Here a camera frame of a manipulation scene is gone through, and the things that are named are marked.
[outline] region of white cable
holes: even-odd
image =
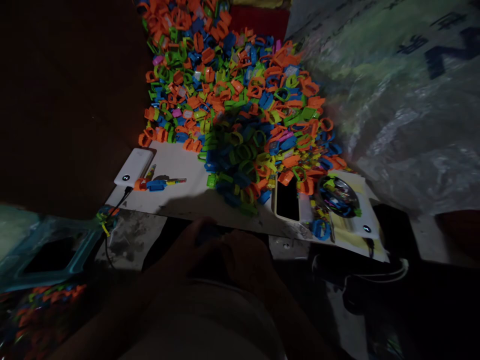
[[[366,278],[366,277],[363,277],[363,276],[359,276],[359,278],[363,279],[363,280],[366,280],[366,281],[369,281],[371,283],[394,283],[394,282],[399,281],[400,279],[403,279],[407,275],[408,272],[409,272],[408,269],[406,269],[402,275],[400,275],[399,277],[396,277],[394,279],[391,279],[391,280],[370,280],[369,278]]]
[[[354,274],[354,275],[358,277],[374,277],[374,276],[391,276],[391,275],[399,274],[403,272],[405,269],[409,268],[409,262],[407,259],[400,258],[400,261],[401,261],[401,268],[394,272],[387,272],[382,274]]]
[[[347,279],[351,277],[351,275],[347,275],[345,276],[345,281],[343,282],[343,290],[341,291],[341,293],[345,293],[345,291],[347,290]]]
[[[400,270],[391,272],[389,274],[383,274],[383,275],[386,275],[386,276],[390,276],[390,275],[398,274],[402,270],[404,270],[404,272],[399,277],[396,277],[394,279],[390,279],[390,280],[370,280],[369,278],[364,277],[365,275],[355,274],[355,276],[358,276],[360,279],[367,280],[371,283],[393,283],[393,282],[397,282],[397,281],[403,279],[407,275],[407,273],[409,272],[409,261],[407,259],[404,259],[404,258],[401,258],[400,261],[401,261],[401,269]]]

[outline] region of blue lettering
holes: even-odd
[[[480,27],[467,27],[460,31],[465,48],[435,46],[424,53],[430,79],[445,74],[444,55],[462,60],[471,60],[480,55]]]

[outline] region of hand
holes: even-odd
[[[223,236],[221,252],[230,278],[263,298],[265,283],[277,278],[267,246],[258,237],[234,230]]]
[[[187,273],[211,250],[221,243],[219,238],[211,238],[201,246],[195,246],[195,240],[205,224],[216,224],[211,217],[202,217],[188,225],[175,240],[167,253],[159,261],[173,271],[172,275],[186,276]]]

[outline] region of yellow plastic clip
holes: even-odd
[[[102,223],[101,223],[101,228],[102,228],[103,231],[105,232],[106,237],[109,238],[109,237],[110,237],[110,233],[109,233],[109,231],[107,230],[107,228],[105,227],[105,222],[104,222],[104,221],[102,221]]]

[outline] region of clear plastic sheet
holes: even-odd
[[[480,209],[479,0],[296,0],[287,39],[382,201]]]

